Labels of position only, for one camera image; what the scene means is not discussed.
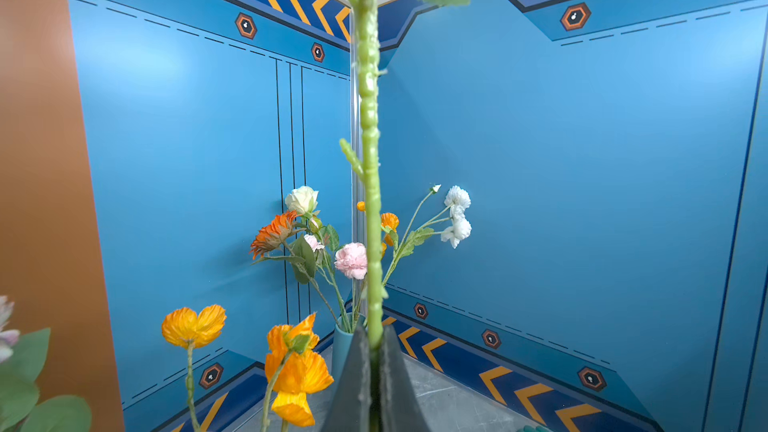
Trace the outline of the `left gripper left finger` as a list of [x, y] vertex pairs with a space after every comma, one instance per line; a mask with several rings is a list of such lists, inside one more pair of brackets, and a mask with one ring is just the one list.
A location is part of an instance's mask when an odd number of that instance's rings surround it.
[[332, 404], [322, 432], [369, 432], [371, 425], [371, 359], [367, 332], [358, 327], [353, 335]]

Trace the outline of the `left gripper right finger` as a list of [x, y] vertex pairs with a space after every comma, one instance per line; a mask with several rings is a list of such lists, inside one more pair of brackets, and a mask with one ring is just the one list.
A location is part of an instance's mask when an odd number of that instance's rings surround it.
[[379, 349], [379, 422], [384, 432], [429, 432], [409, 377], [398, 335], [383, 327]]

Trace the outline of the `teal ceramic vase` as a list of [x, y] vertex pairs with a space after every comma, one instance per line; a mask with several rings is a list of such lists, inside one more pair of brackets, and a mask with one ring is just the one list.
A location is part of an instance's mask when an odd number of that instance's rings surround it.
[[351, 331], [342, 327], [342, 319], [338, 318], [335, 325], [332, 350], [331, 375], [334, 378], [334, 384], [338, 385], [341, 381], [346, 359], [353, 341], [355, 331], [362, 327], [366, 321], [364, 316], [360, 316]]

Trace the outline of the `pink ranunculus stem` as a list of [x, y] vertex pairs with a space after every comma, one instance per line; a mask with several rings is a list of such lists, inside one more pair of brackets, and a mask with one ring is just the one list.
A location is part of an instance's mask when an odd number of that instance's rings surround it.
[[[367, 293], [367, 256], [366, 247], [362, 243], [352, 242], [343, 245], [333, 255], [325, 245], [314, 235], [305, 234], [299, 238], [297, 255], [304, 259], [306, 274], [318, 294], [324, 299], [315, 276], [320, 277], [329, 284], [335, 293], [340, 307], [337, 318], [339, 329], [346, 333], [353, 333], [360, 323], [362, 304]], [[336, 273], [340, 272], [352, 283], [351, 310], [347, 311], [346, 300], [342, 298], [341, 288], [336, 280]]]

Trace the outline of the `orange gerbera daisy stem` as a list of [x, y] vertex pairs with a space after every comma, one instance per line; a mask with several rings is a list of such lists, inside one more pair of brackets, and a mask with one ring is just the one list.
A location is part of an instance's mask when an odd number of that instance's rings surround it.
[[306, 303], [314, 294], [317, 303], [322, 303], [330, 313], [333, 324], [340, 318], [337, 307], [323, 292], [324, 282], [332, 291], [332, 297], [338, 306], [344, 306], [344, 298], [336, 279], [332, 265], [332, 256], [340, 249], [337, 231], [331, 225], [325, 225], [319, 213], [287, 211], [276, 215], [262, 227], [250, 245], [253, 263], [279, 261], [287, 264], [293, 273], [295, 282], [313, 290]]

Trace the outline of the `yellow orange poppy stem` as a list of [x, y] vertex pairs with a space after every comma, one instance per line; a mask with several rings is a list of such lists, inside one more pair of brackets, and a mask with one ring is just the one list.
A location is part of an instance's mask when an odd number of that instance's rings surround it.
[[395, 246], [396, 241], [390, 236], [390, 232], [396, 231], [399, 224], [400, 220], [394, 213], [383, 213], [381, 215], [381, 225], [385, 229], [382, 254], [385, 254], [389, 247]]

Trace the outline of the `white pink peony stem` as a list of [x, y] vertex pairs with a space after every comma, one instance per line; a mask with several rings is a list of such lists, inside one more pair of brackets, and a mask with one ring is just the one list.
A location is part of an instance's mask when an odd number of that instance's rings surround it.
[[461, 242], [470, 237], [472, 225], [466, 217], [466, 211], [471, 207], [472, 201], [469, 192], [458, 185], [453, 185], [447, 189], [443, 198], [442, 209], [439, 212], [421, 224], [416, 223], [422, 208], [440, 191], [440, 184], [429, 188], [416, 206], [403, 234], [397, 231], [390, 232], [390, 236], [396, 243], [394, 247], [391, 247], [393, 256], [384, 273], [383, 285], [390, 281], [399, 263], [404, 258], [411, 256], [428, 239], [438, 237], [443, 243], [456, 249]]

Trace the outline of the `cream white rose stem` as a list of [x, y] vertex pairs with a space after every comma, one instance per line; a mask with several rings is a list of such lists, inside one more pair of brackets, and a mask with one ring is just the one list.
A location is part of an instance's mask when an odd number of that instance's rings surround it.
[[330, 324], [334, 327], [339, 317], [332, 305], [336, 282], [330, 267], [330, 243], [325, 237], [327, 228], [319, 218], [318, 196], [318, 191], [306, 185], [293, 189], [286, 196], [287, 211], [295, 216], [295, 237], [288, 244], [288, 250], [295, 278], [314, 290], [328, 310]]

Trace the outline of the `yellow rose pink spray stem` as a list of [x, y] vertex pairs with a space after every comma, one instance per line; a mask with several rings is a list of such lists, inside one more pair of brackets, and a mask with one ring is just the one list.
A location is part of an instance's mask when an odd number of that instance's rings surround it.
[[10, 327], [14, 303], [1, 298], [1, 430], [88, 431], [92, 412], [76, 395], [41, 399], [37, 380], [49, 350], [50, 330], [23, 334]]

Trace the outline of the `green rubber glove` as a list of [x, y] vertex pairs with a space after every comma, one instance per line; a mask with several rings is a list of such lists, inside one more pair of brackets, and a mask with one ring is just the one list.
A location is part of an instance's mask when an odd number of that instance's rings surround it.
[[523, 426], [522, 428], [518, 429], [518, 432], [551, 432], [551, 431], [549, 429], [547, 429], [546, 427], [543, 427], [543, 426], [533, 427], [533, 426], [530, 426], [530, 425], [526, 425], [526, 426]]

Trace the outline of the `right aluminium corner post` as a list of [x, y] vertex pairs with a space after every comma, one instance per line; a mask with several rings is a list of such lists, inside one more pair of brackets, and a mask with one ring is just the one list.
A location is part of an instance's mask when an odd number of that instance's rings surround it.
[[[360, 97], [357, 77], [356, 18], [349, 15], [350, 33], [350, 139], [354, 154], [361, 158]], [[352, 238], [355, 242], [366, 241], [364, 213], [357, 209], [357, 203], [364, 199], [363, 183], [356, 172], [352, 172]]]

